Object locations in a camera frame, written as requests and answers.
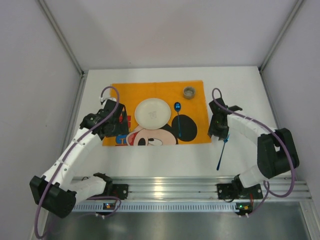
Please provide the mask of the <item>orange Mickey Mouse placemat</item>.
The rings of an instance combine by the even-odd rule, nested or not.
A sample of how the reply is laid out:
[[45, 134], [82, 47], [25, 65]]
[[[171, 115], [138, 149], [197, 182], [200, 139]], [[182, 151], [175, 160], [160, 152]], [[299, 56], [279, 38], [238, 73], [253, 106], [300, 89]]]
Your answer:
[[[187, 86], [196, 90], [193, 99], [184, 98], [183, 90]], [[126, 107], [129, 134], [106, 137], [102, 142], [104, 147], [210, 143], [207, 134], [209, 117], [203, 81], [114, 83], [113, 87], [119, 92], [120, 102]], [[149, 98], [164, 100], [171, 110], [168, 123], [159, 129], [142, 128], [135, 120], [137, 105]], [[179, 137], [177, 112], [174, 109], [176, 102], [181, 104], [179, 112], [181, 137]]]

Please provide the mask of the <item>cream round plate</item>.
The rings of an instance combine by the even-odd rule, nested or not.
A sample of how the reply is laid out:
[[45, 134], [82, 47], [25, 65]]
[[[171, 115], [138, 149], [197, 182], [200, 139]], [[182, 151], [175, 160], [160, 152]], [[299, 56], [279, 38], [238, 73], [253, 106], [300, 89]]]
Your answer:
[[134, 111], [134, 118], [143, 129], [157, 130], [169, 122], [171, 109], [160, 98], [148, 98], [137, 105]]

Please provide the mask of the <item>small grey cup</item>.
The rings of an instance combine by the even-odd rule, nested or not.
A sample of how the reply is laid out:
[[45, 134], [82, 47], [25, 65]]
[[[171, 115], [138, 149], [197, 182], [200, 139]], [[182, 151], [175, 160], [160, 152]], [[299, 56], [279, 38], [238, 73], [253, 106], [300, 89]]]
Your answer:
[[191, 100], [195, 97], [196, 95], [196, 89], [192, 86], [186, 86], [183, 89], [183, 97], [187, 100]]

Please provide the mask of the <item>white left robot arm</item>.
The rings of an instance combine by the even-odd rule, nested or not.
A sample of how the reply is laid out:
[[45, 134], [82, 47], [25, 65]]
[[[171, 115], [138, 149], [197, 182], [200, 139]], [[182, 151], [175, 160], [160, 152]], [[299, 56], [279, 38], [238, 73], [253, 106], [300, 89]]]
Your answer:
[[34, 176], [29, 185], [37, 205], [63, 219], [74, 206], [91, 197], [111, 197], [113, 180], [104, 173], [78, 183], [72, 180], [94, 147], [104, 138], [127, 135], [128, 115], [124, 104], [107, 99], [97, 113], [86, 115], [76, 134], [53, 166], [41, 177]]

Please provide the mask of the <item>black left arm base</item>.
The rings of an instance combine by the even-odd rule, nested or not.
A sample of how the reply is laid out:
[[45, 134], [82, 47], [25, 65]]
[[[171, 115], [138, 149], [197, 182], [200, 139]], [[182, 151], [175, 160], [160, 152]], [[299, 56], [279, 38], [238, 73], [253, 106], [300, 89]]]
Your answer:
[[105, 181], [105, 187], [102, 193], [94, 197], [117, 197], [120, 200], [125, 200], [128, 197], [129, 185], [113, 183], [113, 179], [104, 173], [95, 173], [94, 177], [98, 177]]

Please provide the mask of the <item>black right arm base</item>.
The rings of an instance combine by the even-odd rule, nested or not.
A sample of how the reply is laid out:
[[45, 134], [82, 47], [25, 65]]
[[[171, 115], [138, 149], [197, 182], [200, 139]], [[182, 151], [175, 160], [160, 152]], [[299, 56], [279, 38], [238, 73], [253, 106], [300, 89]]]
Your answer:
[[232, 202], [234, 200], [262, 200], [263, 193], [260, 184], [255, 184], [251, 187], [244, 187], [239, 176], [235, 176], [230, 183], [218, 183], [217, 194], [219, 200]]

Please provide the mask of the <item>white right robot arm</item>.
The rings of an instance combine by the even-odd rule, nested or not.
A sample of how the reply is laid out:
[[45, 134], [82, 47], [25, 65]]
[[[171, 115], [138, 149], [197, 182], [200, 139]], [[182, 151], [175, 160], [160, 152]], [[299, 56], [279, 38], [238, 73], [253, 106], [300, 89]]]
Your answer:
[[235, 177], [244, 188], [252, 187], [283, 173], [296, 169], [300, 160], [292, 133], [287, 128], [275, 129], [245, 116], [237, 105], [228, 107], [223, 99], [209, 103], [212, 117], [209, 137], [226, 140], [230, 130], [245, 136], [257, 147], [256, 164]]

